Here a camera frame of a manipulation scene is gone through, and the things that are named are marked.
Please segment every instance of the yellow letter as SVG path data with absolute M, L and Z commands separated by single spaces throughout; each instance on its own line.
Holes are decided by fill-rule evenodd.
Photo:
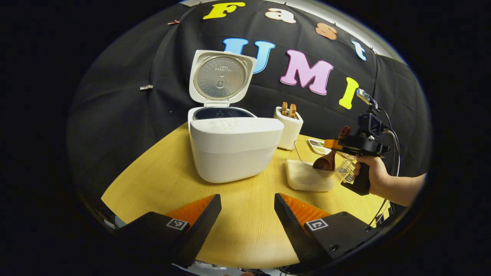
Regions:
M 246 5 L 246 3 L 244 3 L 244 2 L 214 4 L 213 9 L 210 12 L 210 14 L 203 17 L 203 19 L 225 17 L 227 15 L 223 13 L 224 11 L 226 11 L 227 13 L 231 13 L 237 8 L 237 6 L 243 7 L 245 5 Z
M 358 88 L 358 83 L 350 77 L 346 78 L 346 82 L 348 85 L 346 86 L 346 91 L 344 92 L 343 98 L 339 100 L 339 105 L 346 109 L 351 109 L 351 101 L 353 100 L 355 91 Z

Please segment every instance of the open lid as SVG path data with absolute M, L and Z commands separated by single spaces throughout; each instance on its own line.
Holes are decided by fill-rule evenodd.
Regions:
M 189 80 L 191 98 L 204 106 L 229 106 L 246 95 L 256 59 L 230 52 L 197 50 Z

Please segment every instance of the foam letter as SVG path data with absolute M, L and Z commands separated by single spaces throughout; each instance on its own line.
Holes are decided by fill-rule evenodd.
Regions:
M 295 75 L 298 73 L 300 86 L 306 87 L 315 78 L 308 88 L 314 93 L 326 95 L 329 72 L 334 67 L 330 63 L 319 60 L 310 68 L 304 53 L 295 50 L 287 50 L 286 53 L 290 56 L 290 62 L 288 63 L 286 74 L 280 78 L 280 81 L 284 84 L 296 85 Z
M 254 45 L 257 46 L 257 61 L 253 74 L 256 74 L 266 68 L 266 64 L 268 63 L 268 59 L 270 57 L 270 50 L 273 49 L 276 45 L 267 41 L 256 41 Z
M 223 50 L 224 52 L 231 52 L 240 55 L 242 53 L 242 48 L 244 45 L 249 43 L 249 41 L 243 38 L 227 38 L 223 40 L 223 43 L 225 44 L 225 50 Z
M 344 91 L 344 96 L 341 100 L 339 100 L 339 105 L 346 108 L 351 109 L 351 101 L 353 100 L 353 96 L 355 95 L 356 89 L 359 87 L 358 83 L 350 77 L 346 78 L 346 91 Z
M 225 50 L 223 50 L 224 52 L 231 52 L 241 55 L 242 48 L 249 42 L 243 38 L 227 38 L 223 40 L 223 43 L 225 44 Z M 276 45 L 267 41 L 256 41 L 254 45 L 256 45 L 258 48 L 256 55 L 256 66 L 254 67 L 253 72 L 253 74 L 256 74 L 264 70 L 266 64 L 268 63 L 270 50 Z
M 367 58 L 363 55 L 363 52 L 365 51 L 365 49 L 363 49 L 361 47 L 361 45 L 356 41 L 352 40 L 351 43 L 353 43 L 355 45 L 355 50 L 356 50 L 356 54 L 358 55 L 358 57 L 360 57 L 363 60 L 367 60 Z
M 268 12 L 266 12 L 264 15 L 266 15 L 267 18 L 283 20 L 287 23 L 296 22 L 295 19 L 293 19 L 294 18 L 293 13 L 282 9 L 269 8 Z
M 212 11 L 207 16 L 203 17 L 203 19 L 225 17 L 227 15 L 223 13 L 224 11 L 226 11 L 227 13 L 231 13 L 237 8 L 237 6 L 243 7 L 245 5 L 246 4 L 244 2 L 214 4 L 212 6 Z
M 336 39 L 337 31 L 335 28 L 328 26 L 324 23 L 318 23 L 315 31 L 323 37 L 327 37 L 328 39 Z

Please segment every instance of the orange letter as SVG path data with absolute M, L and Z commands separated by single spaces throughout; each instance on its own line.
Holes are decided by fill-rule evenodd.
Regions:
M 336 39 L 337 31 L 331 26 L 328 26 L 324 23 L 318 23 L 315 31 L 323 37 L 327 37 L 328 39 Z

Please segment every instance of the white rice cooker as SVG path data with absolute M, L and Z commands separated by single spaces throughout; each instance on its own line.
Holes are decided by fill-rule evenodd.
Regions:
M 244 98 L 256 59 L 229 52 L 197 50 L 191 67 L 190 96 L 203 103 L 188 112 L 198 174 L 212 183 L 248 178 L 264 171 L 284 125 L 230 107 Z

